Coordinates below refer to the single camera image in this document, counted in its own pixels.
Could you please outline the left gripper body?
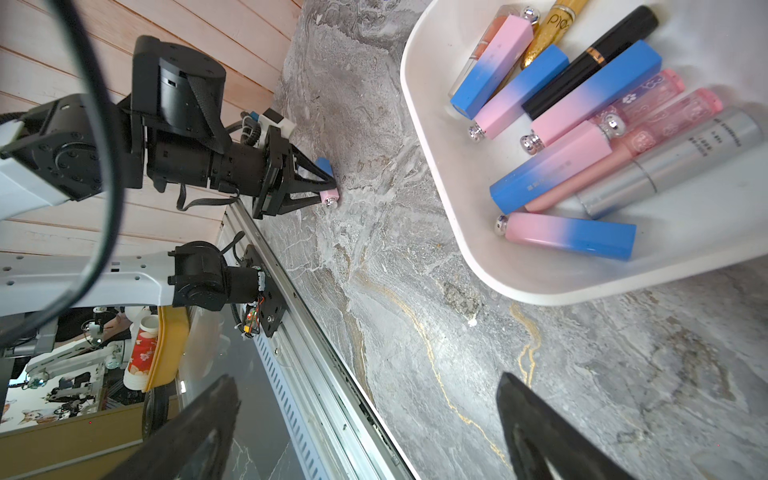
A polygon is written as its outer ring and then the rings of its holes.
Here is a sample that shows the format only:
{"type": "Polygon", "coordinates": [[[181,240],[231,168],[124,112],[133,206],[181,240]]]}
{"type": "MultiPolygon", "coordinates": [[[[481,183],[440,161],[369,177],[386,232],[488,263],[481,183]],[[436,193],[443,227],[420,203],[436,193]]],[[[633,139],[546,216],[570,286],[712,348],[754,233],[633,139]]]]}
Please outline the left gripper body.
{"type": "Polygon", "coordinates": [[[277,216],[294,210],[291,195],[280,191],[292,177],[293,153],[275,128],[268,131],[265,147],[233,142],[223,154],[197,140],[159,132],[147,147],[147,174],[159,192],[169,184],[179,186],[176,209],[182,212],[249,196],[253,217],[277,216]]]}

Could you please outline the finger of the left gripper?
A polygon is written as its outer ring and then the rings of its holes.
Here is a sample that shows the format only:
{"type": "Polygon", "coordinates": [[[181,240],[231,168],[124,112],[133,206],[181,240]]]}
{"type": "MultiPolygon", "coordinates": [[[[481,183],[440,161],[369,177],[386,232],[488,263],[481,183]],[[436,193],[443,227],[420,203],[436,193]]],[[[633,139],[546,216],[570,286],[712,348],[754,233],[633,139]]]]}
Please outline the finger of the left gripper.
{"type": "Polygon", "coordinates": [[[271,191],[263,205],[265,216],[284,215],[302,208],[311,207],[322,202],[318,193],[303,192],[301,198],[292,198],[289,193],[271,191]]]}
{"type": "Polygon", "coordinates": [[[301,179],[316,182],[335,180],[331,163],[327,158],[318,157],[316,160],[311,160],[298,148],[293,148],[292,153],[294,171],[301,179]]]}

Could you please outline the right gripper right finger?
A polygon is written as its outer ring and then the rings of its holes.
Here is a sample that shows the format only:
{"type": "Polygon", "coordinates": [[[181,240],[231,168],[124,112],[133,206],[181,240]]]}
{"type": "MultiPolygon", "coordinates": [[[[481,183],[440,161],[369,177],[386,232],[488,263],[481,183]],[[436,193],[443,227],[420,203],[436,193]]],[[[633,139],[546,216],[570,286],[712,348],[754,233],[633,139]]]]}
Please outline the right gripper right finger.
{"type": "Polygon", "coordinates": [[[631,477],[514,374],[501,375],[496,403],[518,479],[631,477]]]}

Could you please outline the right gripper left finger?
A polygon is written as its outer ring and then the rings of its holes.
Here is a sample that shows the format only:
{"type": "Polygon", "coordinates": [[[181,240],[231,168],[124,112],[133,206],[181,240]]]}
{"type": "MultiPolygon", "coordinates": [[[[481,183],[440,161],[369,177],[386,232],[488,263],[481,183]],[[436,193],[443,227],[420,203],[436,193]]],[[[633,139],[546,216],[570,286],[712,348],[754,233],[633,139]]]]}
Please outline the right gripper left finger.
{"type": "Polygon", "coordinates": [[[236,381],[219,377],[106,479],[221,479],[240,399],[236,381]]]}

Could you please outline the orange lip gloss tube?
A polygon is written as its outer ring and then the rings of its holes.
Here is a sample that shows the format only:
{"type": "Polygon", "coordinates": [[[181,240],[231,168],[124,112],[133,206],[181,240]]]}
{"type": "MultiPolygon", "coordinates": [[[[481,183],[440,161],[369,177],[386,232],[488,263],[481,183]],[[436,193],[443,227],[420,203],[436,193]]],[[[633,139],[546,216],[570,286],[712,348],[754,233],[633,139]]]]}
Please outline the orange lip gloss tube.
{"type": "Polygon", "coordinates": [[[513,4],[505,4],[500,6],[497,9],[493,18],[486,26],[482,35],[479,37],[479,40],[477,41],[476,45],[473,47],[467,61],[462,67],[455,82],[451,86],[448,92],[449,97],[453,97],[455,95],[457,90],[460,88],[464,80],[470,74],[471,70],[474,68],[474,66],[479,61],[482,54],[485,52],[485,50],[489,46],[490,42],[498,33],[499,29],[501,28],[503,23],[506,21],[506,19],[510,15],[518,16],[519,14],[520,14],[520,9],[518,8],[517,5],[513,5],[513,4]]]}

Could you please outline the gold lipstick tube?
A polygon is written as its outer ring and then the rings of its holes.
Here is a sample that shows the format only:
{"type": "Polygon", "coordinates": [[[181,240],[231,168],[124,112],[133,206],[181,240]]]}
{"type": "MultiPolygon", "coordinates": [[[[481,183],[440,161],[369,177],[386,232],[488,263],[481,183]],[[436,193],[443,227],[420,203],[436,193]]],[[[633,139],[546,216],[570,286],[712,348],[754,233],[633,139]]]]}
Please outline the gold lipstick tube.
{"type": "Polygon", "coordinates": [[[506,86],[517,70],[528,68],[548,47],[558,44],[587,3],[588,0],[556,1],[544,19],[541,19],[538,11],[533,7],[527,6],[518,9],[516,6],[512,6],[511,12],[521,18],[526,18],[534,27],[535,32],[534,38],[521,56],[518,66],[513,67],[508,72],[500,87],[506,86]]]}

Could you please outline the silver lipstick tube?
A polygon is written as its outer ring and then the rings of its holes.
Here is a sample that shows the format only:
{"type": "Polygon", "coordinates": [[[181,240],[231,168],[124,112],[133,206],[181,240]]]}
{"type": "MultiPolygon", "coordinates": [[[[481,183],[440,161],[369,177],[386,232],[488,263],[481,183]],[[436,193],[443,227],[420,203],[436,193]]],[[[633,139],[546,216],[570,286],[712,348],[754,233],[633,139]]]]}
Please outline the silver lipstick tube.
{"type": "Polygon", "coordinates": [[[576,198],[590,218],[600,219],[703,174],[763,141],[756,120],[729,107],[579,191],[576,198]]]}

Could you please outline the pink blue lipstick tall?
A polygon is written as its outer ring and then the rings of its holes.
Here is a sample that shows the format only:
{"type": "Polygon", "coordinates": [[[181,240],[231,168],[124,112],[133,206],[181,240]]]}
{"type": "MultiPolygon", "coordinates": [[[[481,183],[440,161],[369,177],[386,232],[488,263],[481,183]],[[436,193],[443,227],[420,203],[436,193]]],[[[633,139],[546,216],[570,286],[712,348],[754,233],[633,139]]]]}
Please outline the pink blue lipstick tall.
{"type": "Polygon", "coordinates": [[[646,42],[635,42],[533,120],[532,131],[520,138],[521,147],[529,155],[542,151],[656,75],[661,64],[662,57],[646,42]]]}

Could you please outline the black lipstick tube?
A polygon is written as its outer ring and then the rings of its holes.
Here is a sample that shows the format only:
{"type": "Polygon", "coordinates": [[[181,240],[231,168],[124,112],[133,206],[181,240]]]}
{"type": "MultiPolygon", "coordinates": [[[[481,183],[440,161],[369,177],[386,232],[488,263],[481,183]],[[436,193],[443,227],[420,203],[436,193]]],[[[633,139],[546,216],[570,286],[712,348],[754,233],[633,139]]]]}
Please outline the black lipstick tube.
{"type": "Polygon", "coordinates": [[[635,42],[646,39],[658,25],[651,8],[638,6],[527,100],[523,111],[535,120],[635,42]]]}

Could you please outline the pink bear lip gloss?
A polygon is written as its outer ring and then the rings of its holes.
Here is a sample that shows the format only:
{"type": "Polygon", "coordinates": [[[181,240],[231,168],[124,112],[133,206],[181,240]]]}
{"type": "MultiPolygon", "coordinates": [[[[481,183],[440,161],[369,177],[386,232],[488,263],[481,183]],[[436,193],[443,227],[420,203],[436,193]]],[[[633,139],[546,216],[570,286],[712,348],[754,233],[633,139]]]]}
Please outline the pink bear lip gloss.
{"type": "Polygon", "coordinates": [[[652,150],[676,135],[700,125],[723,110],[720,98],[707,88],[699,88],[663,108],[612,141],[612,153],[574,175],[524,206],[532,213],[543,212],[598,180],[627,165],[632,159],[652,150]]]}

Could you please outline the pink blue lipstick sideways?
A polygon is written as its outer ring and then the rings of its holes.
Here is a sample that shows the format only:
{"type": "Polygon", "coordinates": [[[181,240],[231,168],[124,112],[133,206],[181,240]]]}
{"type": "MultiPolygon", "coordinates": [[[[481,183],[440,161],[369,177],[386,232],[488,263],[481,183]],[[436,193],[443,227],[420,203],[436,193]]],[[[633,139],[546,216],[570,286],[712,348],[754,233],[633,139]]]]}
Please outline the pink blue lipstick sideways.
{"type": "Polygon", "coordinates": [[[524,113],[522,105],[568,65],[567,55],[556,45],[549,46],[482,107],[469,128],[469,137],[474,142],[495,139],[524,113]]]}

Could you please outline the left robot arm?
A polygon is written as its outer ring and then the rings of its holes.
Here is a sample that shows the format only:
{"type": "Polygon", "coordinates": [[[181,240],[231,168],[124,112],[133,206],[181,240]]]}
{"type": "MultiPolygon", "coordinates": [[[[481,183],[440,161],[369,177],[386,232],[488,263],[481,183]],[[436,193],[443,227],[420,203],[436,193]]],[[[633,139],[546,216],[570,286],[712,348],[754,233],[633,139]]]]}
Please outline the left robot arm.
{"type": "Polygon", "coordinates": [[[243,116],[239,141],[223,125],[225,69],[204,53],[141,36],[132,58],[132,91],[105,103],[115,166],[90,123],[94,101],[72,94],[1,118],[1,215],[19,214],[108,193],[107,237],[93,257],[24,270],[1,265],[1,343],[14,348],[73,307],[142,304],[218,311],[260,299],[252,269],[192,241],[157,263],[116,257],[122,194],[151,181],[211,189],[211,204],[252,201],[254,218],[318,204],[335,179],[292,145],[269,117],[243,116]]]}

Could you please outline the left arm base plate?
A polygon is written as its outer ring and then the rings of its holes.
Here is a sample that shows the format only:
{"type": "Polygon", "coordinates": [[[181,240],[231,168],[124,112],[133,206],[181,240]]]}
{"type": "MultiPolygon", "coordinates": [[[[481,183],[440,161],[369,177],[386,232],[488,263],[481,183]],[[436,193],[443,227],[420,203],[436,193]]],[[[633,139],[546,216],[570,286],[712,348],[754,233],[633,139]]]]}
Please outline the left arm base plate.
{"type": "Polygon", "coordinates": [[[271,338],[282,325],[283,316],[287,311],[285,297],[254,245],[249,244],[246,247],[240,264],[257,271],[258,296],[254,302],[243,307],[238,328],[248,338],[259,334],[271,338]]]}

